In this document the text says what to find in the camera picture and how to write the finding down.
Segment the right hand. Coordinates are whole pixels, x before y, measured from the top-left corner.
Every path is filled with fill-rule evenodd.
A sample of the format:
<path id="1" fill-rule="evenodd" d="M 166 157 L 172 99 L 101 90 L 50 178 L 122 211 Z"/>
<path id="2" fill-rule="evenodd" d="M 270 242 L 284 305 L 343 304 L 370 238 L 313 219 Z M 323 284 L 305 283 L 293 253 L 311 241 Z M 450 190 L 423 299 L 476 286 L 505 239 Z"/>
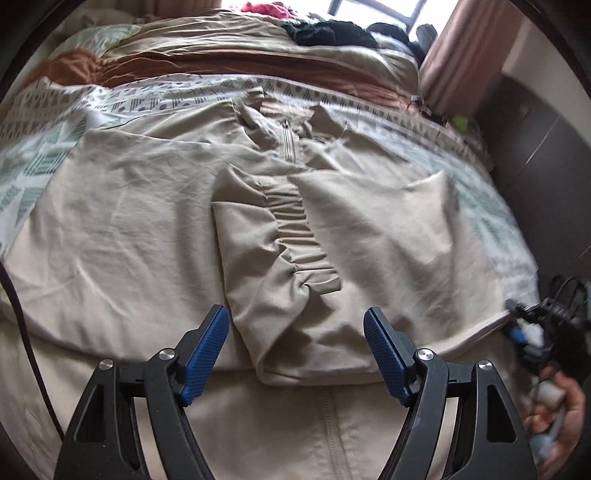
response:
<path id="1" fill-rule="evenodd" d="M 524 421 L 539 479 L 551 479 L 567 463 L 582 438 L 585 413 L 577 381 L 546 367 Z"/>

